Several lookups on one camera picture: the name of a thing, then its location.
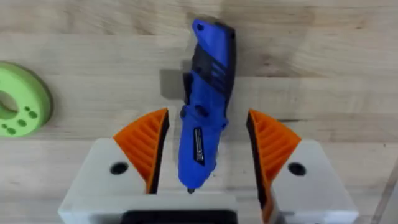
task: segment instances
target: green disc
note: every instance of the green disc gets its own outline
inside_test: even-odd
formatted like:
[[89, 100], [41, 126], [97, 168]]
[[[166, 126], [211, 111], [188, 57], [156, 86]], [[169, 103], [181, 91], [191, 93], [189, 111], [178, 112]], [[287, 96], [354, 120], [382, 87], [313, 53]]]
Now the green disc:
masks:
[[25, 136], [49, 119], [50, 95], [30, 71], [0, 62], [0, 91], [17, 105], [17, 111], [13, 111], [0, 102], [0, 136]]

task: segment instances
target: orange jaw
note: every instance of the orange jaw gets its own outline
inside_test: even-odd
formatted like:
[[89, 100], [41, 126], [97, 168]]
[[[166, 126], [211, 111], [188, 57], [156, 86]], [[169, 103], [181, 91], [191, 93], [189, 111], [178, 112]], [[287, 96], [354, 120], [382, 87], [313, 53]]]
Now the orange jaw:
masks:
[[146, 193], [156, 194], [163, 145], [169, 128], [166, 108], [135, 120], [113, 136], [146, 182]]
[[301, 138], [277, 120], [252, 109], [249, 110], [246, 126], [252, 144], [262, 218], [267, 223], [274, 209], [272, 181]]

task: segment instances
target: screw hole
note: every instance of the screw hole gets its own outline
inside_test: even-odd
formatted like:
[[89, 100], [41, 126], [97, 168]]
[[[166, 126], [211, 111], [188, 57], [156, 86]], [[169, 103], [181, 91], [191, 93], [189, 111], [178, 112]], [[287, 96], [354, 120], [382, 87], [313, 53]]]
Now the screw hole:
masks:
[[111, 166], [109, 171], [113, 175], [120, 175], [125, 173], [125, 171], [127, 171], [128, 168], [129, 164], [127, 164], [126, 162], [117, 162]]
[[10, 135], [15, 135], [15, 133], [16, 133], [16, 131], [15, 131], [14, 128], [9, 128], [9, 129], [7, 129], [7, 132], [8, 132], [8, 134], [10, 134]]
[[20, 120], [18, 120], [18, 125], [21, 126], [21, 127], [25, 127], [26, 126], [26, 121], [20, 119]]
[[202, 31], [202, 30], [205, 29], [205, 27], [204, 27], [202, 24], [198, 24], [198, 25], [197, 25], [197, 29], [198, 29], [199, 31]]
[[35, 112], [33, 112], [33, 111], [30, 111], [30, 112], [28, 113], [28, 115], [29, 115], [29, 117], [32, 118], [32, 119], [37, 118], [37, 113], [35, 113]]
[[298, 162], [292, 162], [288, 165], [289, 171], [293, 175], [297, 176], [304, 176], [307, 173], [306, 168], [303, 166], [303, 164], [298, 163]]

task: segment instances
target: wooden surface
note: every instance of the wooden surface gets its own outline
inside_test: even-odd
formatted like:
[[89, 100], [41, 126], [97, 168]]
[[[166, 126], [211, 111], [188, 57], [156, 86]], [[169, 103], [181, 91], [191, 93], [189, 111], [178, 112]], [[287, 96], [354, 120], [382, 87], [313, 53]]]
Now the wooden surface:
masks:
[[[378, 222], [397, 177], [396, 0], [2, 0], [0, 60], [35, 71], [55, 110], [35, 135], [0, 139], [1, 223], [60, 223], [57, 207], [93, 140], [148, 111], [169, 108], [165, 150], [175, 152], [189, 27], [202, 15], [237, 30], [225, 157], [239, 164], [250, 152], [247, 110], [263, 111], [320, 141], [357, 223]], [[164, 167], [175, 173], [175, 157]], [[223, 187], [255, 201], [251, 172], [242, 166]]]

